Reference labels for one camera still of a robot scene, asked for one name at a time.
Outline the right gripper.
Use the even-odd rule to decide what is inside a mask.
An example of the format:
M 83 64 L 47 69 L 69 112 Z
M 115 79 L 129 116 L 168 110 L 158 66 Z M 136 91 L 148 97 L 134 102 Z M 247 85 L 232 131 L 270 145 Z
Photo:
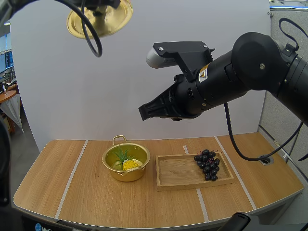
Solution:
M 200 93 L 196 81 L 183 74 L 174 76 L 175 83 L 152 101 L 139 107 L 142 121 L 149 118 L 170 118 L 173 121 L 200 116 Z

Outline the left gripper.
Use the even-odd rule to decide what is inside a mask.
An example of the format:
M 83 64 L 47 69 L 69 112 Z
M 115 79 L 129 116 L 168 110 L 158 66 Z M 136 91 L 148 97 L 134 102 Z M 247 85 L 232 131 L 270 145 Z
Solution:
M 108 6 L 117 9 L 121 0 L 82 0 L 81 11 L 90 10 L 92 12 L 104 13 Z

